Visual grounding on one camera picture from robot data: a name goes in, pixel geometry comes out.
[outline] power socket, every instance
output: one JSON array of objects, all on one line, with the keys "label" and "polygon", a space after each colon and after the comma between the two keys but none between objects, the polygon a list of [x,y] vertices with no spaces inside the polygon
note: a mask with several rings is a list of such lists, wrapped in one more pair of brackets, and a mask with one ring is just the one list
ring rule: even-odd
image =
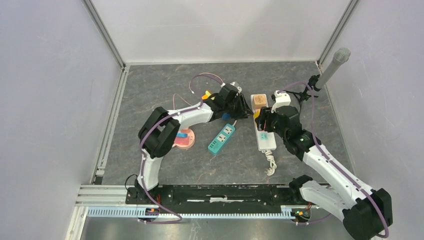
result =
[{"label": "power socket", "polygon": [[[260,107],[268,107],[267,96],[265,94],[253,94],[250,96],[252,109],[254,112]],[[276,138],[273,132],[259,131],[253,118],[254,131],[256,133],[257,149],[259,151],[275,150],[277,148]]]},{"label": "power socket", "polygon": [[211,152],[213,155],[217,155],[224,147],[224,145],[230,140],[230,137],[234,134],[235,131],[236,128],[233,125],[225,125],[224,128],[215,137],[215,139],[209,144],[209,146],[207,146],[209,152]]}]

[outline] white panel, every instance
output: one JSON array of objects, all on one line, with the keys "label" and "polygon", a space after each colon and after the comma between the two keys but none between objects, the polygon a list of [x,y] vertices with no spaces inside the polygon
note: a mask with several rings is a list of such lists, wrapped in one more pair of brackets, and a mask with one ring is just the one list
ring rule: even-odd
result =
[{"label": "white panel", "polygon": [[80,0],[2,0],[0,23],[0,239],[64,239],[120,69]]},{"label": "white panel", "polygon": [[349,0],[93,0],[127,63],[310,61]]},{"label": "white panel", "polygon": [[422,0],[360,1],[332,50],[352,54],[327,84],[358,177],[391,194],[390,239],[424,235],[422,9]]}]

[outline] teal power strip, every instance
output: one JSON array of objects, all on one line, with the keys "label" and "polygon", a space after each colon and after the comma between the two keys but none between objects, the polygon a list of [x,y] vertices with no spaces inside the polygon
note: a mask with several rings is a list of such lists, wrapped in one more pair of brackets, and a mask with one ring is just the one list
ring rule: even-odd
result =
[{"label": "teal power strip", "polygon": [[229,141],[230,137],[234,134],[235,131],[236,128],[233,125],[225,125],[221,132],[218,133],[215,139],[207,147],[209,152],[211,152],[213,155],[217,155],[224,147],[224,145]]}]

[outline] coiled white cord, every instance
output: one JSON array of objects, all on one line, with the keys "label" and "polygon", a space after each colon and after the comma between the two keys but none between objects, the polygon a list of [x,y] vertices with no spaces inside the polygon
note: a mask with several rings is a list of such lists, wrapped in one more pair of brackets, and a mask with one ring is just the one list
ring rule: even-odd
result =
[{"label": "coiled white cord", "polygon": [[270,168],[268,168],[265,173],[268,176],[273,175],[276,172],[277,164],[273,156],[273,152],[271,150],[266,150],[265,152],[266,160],[269,162]]}]

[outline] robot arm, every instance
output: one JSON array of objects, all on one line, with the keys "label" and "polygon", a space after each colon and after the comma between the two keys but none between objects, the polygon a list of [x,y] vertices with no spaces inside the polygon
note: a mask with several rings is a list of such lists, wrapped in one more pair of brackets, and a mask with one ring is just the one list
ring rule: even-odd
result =
[{"label": "robot arm", "polygon": [[245,119],[248,115],[253,114],[241,91],[238,84],[232,82],[222,86],[219,93],[212,94],[208,99],[195,106],[177,110],[165,110],[163,107],[157,107],[138,132],[140,141],[161,119],[170,115],[174,116],[165,120],[159,125],[160,127],[154,129],[147,136],[141,149],[144,152],[143,156],[146,156],[142,159],[145,161],[144,168],[140,169],[137,181],[141,183],[143,178],[147,191],[158,185],[162,159],[171,150],[179,130],[220,119],[224,113],[228,113],[235,120]]},{"label": "robot arm", "polygon": [[383,223],[367,198],[369,195],[380,209],[387,226],[393,223],[392,199],[383,188],[374,190],[347,170],[313,134],[302,129],[298,110],[281,104],[284,94],[275,92],[273,107],[263,107],[255,118],[258,130],[277,133],[287,150],[316,170],[332,187],[321,186],[303,175],[289,186],[293,197],[312,202],[336,216],[356,240],[370,239],[381,232]]}]

